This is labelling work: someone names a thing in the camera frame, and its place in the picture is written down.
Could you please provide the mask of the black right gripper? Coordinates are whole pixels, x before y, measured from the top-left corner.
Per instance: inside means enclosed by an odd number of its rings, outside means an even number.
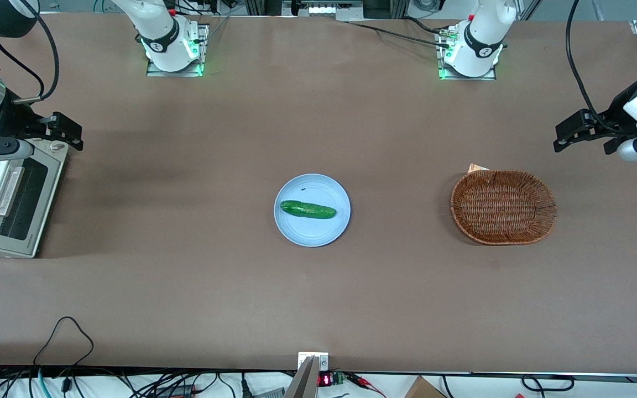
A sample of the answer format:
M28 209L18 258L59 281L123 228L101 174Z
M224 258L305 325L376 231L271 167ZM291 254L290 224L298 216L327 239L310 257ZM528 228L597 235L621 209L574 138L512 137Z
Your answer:
M80 124L61 112L51 114L48 126L42 118L30 106L0 105L0 138L56 140L83 151Z

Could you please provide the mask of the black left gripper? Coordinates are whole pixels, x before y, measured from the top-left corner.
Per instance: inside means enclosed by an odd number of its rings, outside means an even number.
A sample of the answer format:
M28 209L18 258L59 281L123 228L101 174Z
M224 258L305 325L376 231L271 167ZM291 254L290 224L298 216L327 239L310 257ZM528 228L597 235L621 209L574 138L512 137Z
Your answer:
M634 139L637 121L624 110L624 105L637 91L637 80L617 94L606 111L593 113L581 109L555 126L554 151L560 153L574 143L612 138L604 144L606 155L637 156Z

